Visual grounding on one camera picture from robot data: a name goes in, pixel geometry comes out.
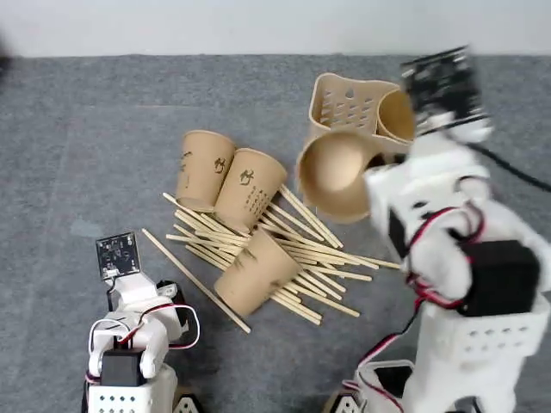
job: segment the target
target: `floor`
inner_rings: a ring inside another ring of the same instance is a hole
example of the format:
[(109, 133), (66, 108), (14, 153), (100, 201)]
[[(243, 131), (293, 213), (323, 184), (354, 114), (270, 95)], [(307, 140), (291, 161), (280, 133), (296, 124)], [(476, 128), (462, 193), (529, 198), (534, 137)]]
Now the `floor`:
[[(106, 312), (94, 240), (170, 232), (181, 135), (206, 128), (267, 151), (292, 171), (315, 77), (399, 80), (401, 57), (256, 56), (14, 60), (0, 80), (0, 410), (77, 411), (90, 324)], [(551, 181), (551, 59), (481, 57), (497, 131), (488, 147)], [(551, 198), (490, 165), (504, 200), (551, 238)], [(288, 185), (293, 187), (292, 174)], [(331, 225), (345, 248), (385, 258), (367, 222)], [(317, 412), (361, 354), (412, 310), (400, 275), (350, 281), (352, 318), (314, 326), (268, 304), (247, 336), (144, 238), (145, 271), (178, 280), (200, 314), (196, 348), (170, 355), (207, 412)], [(218, 270), (170, 248), (212, 285)], [(385, 356), (411, 357), (415, 333)], [(551, 410), (551, 333), (527, 362), (518, 412)]]

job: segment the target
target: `white wire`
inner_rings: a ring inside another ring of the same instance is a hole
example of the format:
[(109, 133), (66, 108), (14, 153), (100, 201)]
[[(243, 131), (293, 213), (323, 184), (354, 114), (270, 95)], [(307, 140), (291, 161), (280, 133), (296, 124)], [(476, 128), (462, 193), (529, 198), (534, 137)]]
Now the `white wire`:
[(186, 344), (185, 346), (179, 346), (179, 345), (175, 344), (174, 345), (175, 347), (172, 347), (172, 349), (174, 349), (174, 350), (187, 350), (188, 348), (194, 347), (199, 342), (199, 337), (201, 336), (201, 324), (199, 323), (199, 317), (197, 316), (197, 311), (195, 311), (195, 308), (193, 308), (190, 305), (186, 305), (186, 304), (173, 304), (173, 305), (169, 305), (169, 306), (166, 306), (166, 307), (161, 307), (161, 308), (158, 308), (156, 310), (150, 311), (150, 312), (147, 313), (147, 316), (149, 316), (150, 314), (153, 314), (153, 312), (166, 310), (167, 308), (185, 308), (187, 310), (190, 310), (193, 313), (193, 317), (195, 319), (195, 325), (197, 326), (197, 336), (195, 337), (195, 339), (192, 343)]
[(90, 333), (88, 334), (88, 353), (89, 354), (92, 354), (92, 351), (94, 351), (94, 331), (96, 331), (97, 326), (101, 323), (114, 323), (114, 324), (120, 325), (120, 327), (124, 328), (127, 332), (130, 332), (130, 328), (120, 320), (115, 320), (114, 318), (101, 318), (97, 320), (90, 327)]

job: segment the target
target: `white robot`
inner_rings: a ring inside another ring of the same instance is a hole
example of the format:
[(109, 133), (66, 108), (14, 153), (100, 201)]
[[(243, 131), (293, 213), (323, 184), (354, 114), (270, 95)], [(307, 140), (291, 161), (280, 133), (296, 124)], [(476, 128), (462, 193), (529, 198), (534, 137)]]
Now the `white robot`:
[(417, 356), (414, 365), (373, 361), (413, 316), (366, 354), (332, 412), (444, 413), (469, 397), (477, 412), (515, 409), (524, 360), (548, 325), (551, 246), (493, 199), (489, 174), (467, 147), (491, 131), (477, 109), (467, 119), (424, 114), (406, 159), (364, 174), (371, 223), (419, 295)]
[[(193, 394), (175, 399), (176, 373), (164, 363), (169, 349), (199, 340), (195, 310), (184, 304), (176, 283), (156, 285), (141, 272), (133, 233), (100, 239), (96, 247), (102, 279), (111, 285), (110, 311), (90, 329), (82, 412), (200, 413)], [(113, 292), (119, 296), (115, 309)], [(193, 315), (195, 339), (172, 344), (189, 331), (187, 314)]]

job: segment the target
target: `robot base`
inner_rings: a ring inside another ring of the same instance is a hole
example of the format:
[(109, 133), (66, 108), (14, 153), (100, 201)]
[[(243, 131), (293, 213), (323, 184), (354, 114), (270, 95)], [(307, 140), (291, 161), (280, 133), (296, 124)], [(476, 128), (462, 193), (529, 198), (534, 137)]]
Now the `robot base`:
[[(407, 360), (371, 362), (356, 371), (362, 379), (387, 393), (400, 403), (406, 381), (413, 373), (413, 363)], [(334, 394), (323, 413), (400, 413), (399, 408), (379, 392), (360, 384), (360, 391), (342, 390)], [(462, 413), (450, 406), (448, 413)]]
[(192, 394), (176, 388), (176, 373), (163, 364), (155, 379), (138, 387), (92, 385), (89, 413), (202, 413)]

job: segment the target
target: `paper cup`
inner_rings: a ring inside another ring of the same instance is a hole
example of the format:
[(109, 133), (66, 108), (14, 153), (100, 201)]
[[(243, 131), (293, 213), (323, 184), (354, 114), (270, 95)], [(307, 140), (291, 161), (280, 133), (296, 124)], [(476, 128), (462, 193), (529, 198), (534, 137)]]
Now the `paper cup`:
[(216, 293), (241, 317), (254, 312), (291, 281), (300, 265), (266, 231), (257, 229), (233, 264), (214, 284)]
[(384, 95), (377, 108), (377, 133), (411, 142), (415, 138), (415, 114), (409, 96), (401, 90)]
[(230, 169), (235, 144), (210, 131), (183, 135), (176, 200), (195, 211), (212, 212)]
[(249, 232), (286, 178), (287, 171), (274, 158), (237, 150), (214, 207), (217, 218), (233, 230)]
[(352, 130), (326, 133), (300, 154), (297, 176), (308, 203), (328, 218), (348, 224), (369, 214), (363, 172), (385, 164), (377, 139)]

